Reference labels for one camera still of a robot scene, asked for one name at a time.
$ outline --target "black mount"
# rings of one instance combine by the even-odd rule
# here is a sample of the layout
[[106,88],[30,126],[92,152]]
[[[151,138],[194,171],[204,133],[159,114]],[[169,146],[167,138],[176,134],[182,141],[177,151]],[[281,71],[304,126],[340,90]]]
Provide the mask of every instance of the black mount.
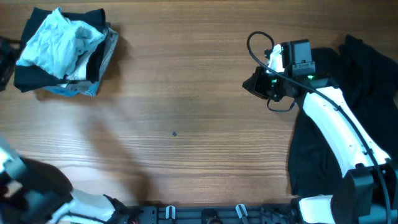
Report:
[[[223,224],[241,224],[235,207],[177,207],[174,220],[166,219],[166,208],[139,207],[139,221],[142,224],[203,224],[202,213],[215,210]],[[292,212],[291,204],[264,204],[246,207],[249,224],[288,224]]]
[[[309,40],[284,42],[281,43],[281,46],[282,64],[285,68],[285,72],[280,73],[281,75],[314,89],[327,86],[338,87],[337,82],[328,73],[315,71]],[[261,66],[256,68],[252,77],[243,82],[242,87],[264,100],[270,99],[279,102],[284,96],[292,97],[299,107],[302,107],[303,103],[301,96],[307,92],[277,75],[267,73],[266,69]]]
[[[398,222],[398,165],[380,165],[391,203],[391,222]],[[386,205],[374,167],[357,164],[344,176],[341,188],[333,194],[331,211],[336,223],[385,223]]]

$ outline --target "black fabric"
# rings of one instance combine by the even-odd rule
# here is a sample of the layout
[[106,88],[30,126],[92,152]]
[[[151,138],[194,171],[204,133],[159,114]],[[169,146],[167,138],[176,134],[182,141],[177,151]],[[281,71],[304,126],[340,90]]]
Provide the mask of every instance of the black fabric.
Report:
[[0,36],[0,91],[6,89],[14,70],[15,62],[21,52],[11,44],[21,44],[21,42],[20,40],[12,40]]
[[[30,19],[26,22],[26,26],[22,33],[22,46],[32,38],[36,30],[43,23],[44,19],[51,14],[51,11],[34,8]],[[103,9],[86,12],[84,14],[63,12],[63,16],[72,21],[84,21],[93,26],[98,31],[102,32],[105,27],[105,12]],[[89,81],[95,82],[99,80],[99,70],[104,54],[104,43],[100,43],[93,52],[86,68],[86,78]],[[65,79],[58,79],[53,75],[48,74],[38,66],[16,66],[14,86],[20,89],[21,92],[35,90],[45,86],[55,86],[66,83]]]
[[[339,47],[313,49],[317,71],[329,72],[363,128],[393,160],[398,159],[398,65],[372,47],[347,35]],[[311,197],[333,194],[342,181],[333,151],[315,123],[300,111],[288,164],[292,194]]]

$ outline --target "crumpled fabric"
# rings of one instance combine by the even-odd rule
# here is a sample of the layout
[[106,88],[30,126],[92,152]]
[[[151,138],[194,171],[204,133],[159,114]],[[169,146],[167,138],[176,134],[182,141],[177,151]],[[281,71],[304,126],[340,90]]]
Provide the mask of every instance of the crumpled fabric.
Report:
[[106,71],[106,68],[109,65],[109,61],[111,60],[112,54],[115,50],[116,44],[119,39],[119,34],[110,28],[110,24],[107,23],[106,28],[106,38],[104,40],[105,48],[104,48],[104,57],[102,59],[101,66],[99,68],[99,81],[98,82],[90,82],[86,80],[78,81],[77,83],[69,83],[69,84],[60,84],[58,86],[46,86],[44,87],[46,90],[51,91],[52,93],[56,93],[63,96],[75,96],[79,93],[89,96],[96,96],[98,88],[100,87],[101,79]]
[[[103,33],[102,33],[105,36],[104,43],[106,42],[106,36],[108,34],[108,25],[107,24],[110,24],[110,23],[108,23],[108,22],[106,23],[106,27],[103,29]],[[89,61],[91,55],[96,50],[96,48],[97,47],[86,51],[83,55],[81,55],[78,58],[74,71],[72,72],[72,74],[70,74],[66,77],[66,80],[87,80],[86,79],[87,64],[88,64],[88,61]]]
[[59,79],[73,73],[78,56],[95,49],[105,36],[83,21],[71,21],[56,8],[27,42],[17,65],[36,65]]

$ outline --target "white cloth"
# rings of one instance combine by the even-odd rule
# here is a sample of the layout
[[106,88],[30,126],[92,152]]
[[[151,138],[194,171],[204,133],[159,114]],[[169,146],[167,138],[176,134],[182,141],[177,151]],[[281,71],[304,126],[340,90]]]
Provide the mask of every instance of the white cloth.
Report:
[[40,25],[17,61],[17,65],[37,65],[62,79],[71,75],[78,56],[95,49],[105,36],[83,21],[70,21],[56,8]]
[[[104,35],[104,37],[106,39],[106,35],[108,34],[107,27],[103,29],[102,34]],[[67,80],[86,80],[87,63],[95,50],[96,50],[96,47],[91,50],[86,51],[82,56],[79,57],[74,71],[72,72],[72,74],[67,76]]]
[[275,45],[274,49],[272,49],[272,53],[270,54],[268,67],[275,70],[276,72],[284,72],[284,66],[282,62],[282,46],[280,44]]

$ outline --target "light blue cloth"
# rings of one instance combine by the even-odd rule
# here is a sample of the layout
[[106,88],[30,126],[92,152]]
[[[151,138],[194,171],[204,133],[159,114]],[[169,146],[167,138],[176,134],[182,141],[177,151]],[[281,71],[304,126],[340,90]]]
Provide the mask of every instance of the light blue cloth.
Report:
[[99,68],[98,82],[91,83],[90,81],[80,81],[76,84],[46,86],[45,89],[51,91],[52,93],[63,96],[75,96],[79,93],[89,96],[96,96],[98,88],[100,87],[102,77],[106,71],[106,68],[109,65],[109,61],[111,60],[112,54],[119,39],[119,34],[116,31],[112,30],[110,27],[108,27],[107,29],[108,34],[105,38],[104,57]]
[[63,79],[76,66],[78,56],[104,41],[105,36],[83,21],[65,18],[60,7],[46,17],[26,43],[17,65],[37,65],[48,74]]

